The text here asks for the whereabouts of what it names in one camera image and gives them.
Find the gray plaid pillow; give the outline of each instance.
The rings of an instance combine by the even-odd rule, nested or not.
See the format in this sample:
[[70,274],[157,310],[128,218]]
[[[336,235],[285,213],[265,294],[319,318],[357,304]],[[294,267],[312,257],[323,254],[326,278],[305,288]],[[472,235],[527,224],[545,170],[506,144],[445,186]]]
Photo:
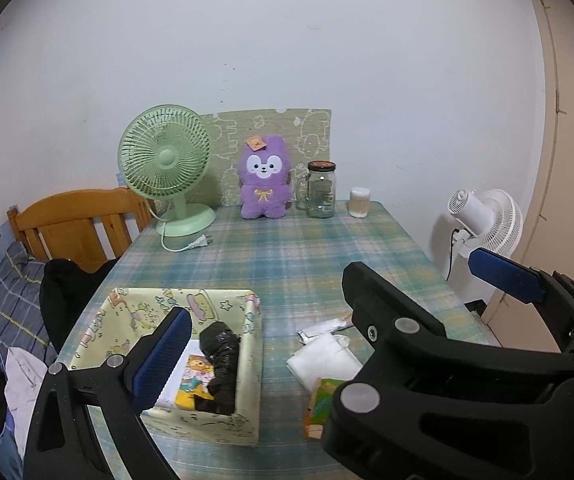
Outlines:
[[0,353],[3,362],[9,347],[17,346],[46,365],[56,360],[49,343],[39,293],[45,263],[27,254],[21,242],[11,244],[0,263]]

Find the fan base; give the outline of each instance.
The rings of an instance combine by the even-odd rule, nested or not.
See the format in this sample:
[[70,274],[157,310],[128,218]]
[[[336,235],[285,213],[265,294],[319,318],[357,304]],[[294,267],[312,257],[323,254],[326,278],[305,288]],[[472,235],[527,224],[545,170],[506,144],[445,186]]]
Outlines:
[[187,217],[158,222],[156,231],[165,236],[187,236],[205,229],[216,219],[216,213],[205,204],[187,204]]

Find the fan center cap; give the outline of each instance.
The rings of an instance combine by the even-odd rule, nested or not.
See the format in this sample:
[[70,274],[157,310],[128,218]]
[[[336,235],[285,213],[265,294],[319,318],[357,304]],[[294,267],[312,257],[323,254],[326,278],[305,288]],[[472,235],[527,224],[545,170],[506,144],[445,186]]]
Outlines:
[[170,148],[165,148],[160,153],[158,153],[158,161],[161,166],[171,166],[176,161],[176,153]]

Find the electric fan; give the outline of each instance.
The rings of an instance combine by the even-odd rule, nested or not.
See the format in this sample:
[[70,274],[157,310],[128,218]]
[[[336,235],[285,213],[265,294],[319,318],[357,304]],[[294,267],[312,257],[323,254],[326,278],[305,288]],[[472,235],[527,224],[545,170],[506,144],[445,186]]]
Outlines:
[[452,237],[455,252],[464,258],[478,248],[508,258],[518,245],[522,212],[506,191],[461,189],[449,199],[448,209],[464,227]]
[[185,236],[205,229],[216,215],[204,204],[188,204],[185,193],[205,174],[209,136],[202,118],[189,108],[160,105],[136,117],[118,145],[118,168],[125,184],[145,198],[171,200],[157,224],[161,236]]

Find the checkered tablecloth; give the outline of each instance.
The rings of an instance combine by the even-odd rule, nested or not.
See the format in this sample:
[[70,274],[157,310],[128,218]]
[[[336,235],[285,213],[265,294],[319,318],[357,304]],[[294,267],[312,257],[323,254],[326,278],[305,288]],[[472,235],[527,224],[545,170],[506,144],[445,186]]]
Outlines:
[[[214,240],[209,247],[170,253],[161,248],[152,226],[145,229],[100,286],[59,356],[59,361],[70,362],[94,314],[116,286],[250,288],[259,295],[265,338],[259,444],[205,444],[152,431],[182,480],[355,478],[327,456],[318,441],[303,436],[307,395],[285,365],[301,346],[297,330],[349,311],[341,277],[350,262],[363,261],[394,283],[440,319],[449,337],[496,343],[379,203],[371,204],[366,219],[350,217],[342,202],[336,216],[324,220],[294,208],[278,220],[243,220],[240,207],[222,207],[206,232]],[[183,247],[196,236],[166,242]],[[365,361],[369,346],[355,328],[349,335],[350,348]],[[130,478],[97,408],[93,419],[114,475]]]

